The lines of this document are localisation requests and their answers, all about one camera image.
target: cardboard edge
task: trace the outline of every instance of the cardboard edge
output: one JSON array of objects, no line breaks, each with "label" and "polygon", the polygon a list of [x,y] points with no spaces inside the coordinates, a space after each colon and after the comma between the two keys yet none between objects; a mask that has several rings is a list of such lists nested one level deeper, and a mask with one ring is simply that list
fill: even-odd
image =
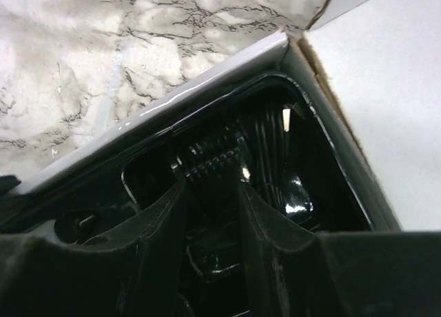
[{"label": "cardboard edge", "polygon": [[302,52],[307,62],[309,63],[311,69],[313,70],[317,83],[319,84],[323,93],[326,95],[328,102],[331,104],[332,108],[336,111],[341,121],[345,124],[346,128],[349,130],[349,133],[351,134],[352,139],[356,142],[358,148],[362,151],[357,138],[353,135],[351,126],[348,124],[345,116],[343,115],[343,111],[341,109],[340,103],[338,102],[338,99],[336,98],[334,92],[332,91],[331,86],[329,86],[328,84],[328,78],[326,72],[323,69],[322,63],[318,59],[317,54],[314,52],[314,49],[309,44],[308,40],[306,40],[306,38],[304,37],[301,37],[297,41],[297,44],[298,47],[300,48],[300,51]]},{"label": "cardboard edge", "polygon": [[325,4],[323,5],[323,7],[314,15],[314,17],[311,19],[311,21],[309,21],[309,23],[306,25],[305,30],[309,30],[315,23],[317,23],[317,21],[325,13],[325,11],[328,8],[328,6],[331,3],[331,1],[332,0],[326,0],[325,1]]}]

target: box flap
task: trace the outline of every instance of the box flap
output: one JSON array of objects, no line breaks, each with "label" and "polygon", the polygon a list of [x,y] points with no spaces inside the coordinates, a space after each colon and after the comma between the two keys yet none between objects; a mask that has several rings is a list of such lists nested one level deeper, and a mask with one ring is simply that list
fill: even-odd
[{"label": "box flap", "polygon": [[439,0],[368,0],[329,17],[300,43],[323,90],[402,228],[441,229]]},{"label": "box flap", "polygon": [[323,10],[314,17],[308,30],[315,30],[366,1],[368,0],[328,0]]}]

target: marble surface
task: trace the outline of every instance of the marble surface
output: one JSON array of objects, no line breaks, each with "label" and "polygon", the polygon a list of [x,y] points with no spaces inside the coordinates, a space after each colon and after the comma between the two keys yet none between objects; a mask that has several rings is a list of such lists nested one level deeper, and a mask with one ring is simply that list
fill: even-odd
[{"label": "marble surface", "polygon": [[0,174],[85,145],[326,0],[0,0]]}]

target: black plastic part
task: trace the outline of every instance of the black plastic part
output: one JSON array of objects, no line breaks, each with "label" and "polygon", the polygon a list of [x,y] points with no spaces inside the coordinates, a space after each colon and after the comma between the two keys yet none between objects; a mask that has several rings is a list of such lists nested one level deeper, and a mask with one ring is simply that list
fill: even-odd
[{"label": "black plastic part", "polygon": [[11,189],[20,184],[20,180],[13,175],[0,176],[0,196],[9,192]]},{"label": "black plastic part", "polygon": [[259,316],[439,316],[441,235],[312,234],[240,190],[249,306]]},{"label": "black plastic part", "polygon": [[0,237],[1,316],[173,316],[185,186],[85,245]]}]

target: cardboard box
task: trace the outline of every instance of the cardboard box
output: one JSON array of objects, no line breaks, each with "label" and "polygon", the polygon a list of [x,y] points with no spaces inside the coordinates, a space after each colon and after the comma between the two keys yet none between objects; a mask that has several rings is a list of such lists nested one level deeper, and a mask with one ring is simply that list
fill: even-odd
[{"label": "cardboard box", "polygon": [[331,0],[294,46],[403,230],[441,228],[438,17],[439,0]]},{"label": "cardboard box", "polygon": [[232,56],[26,180],[14,194],[111,162],[108,151],[159,112],[267,69],[308,94],[373,230],[441,228],[441,71],[437,0],[329,0],[300,40],[282,30]]}]

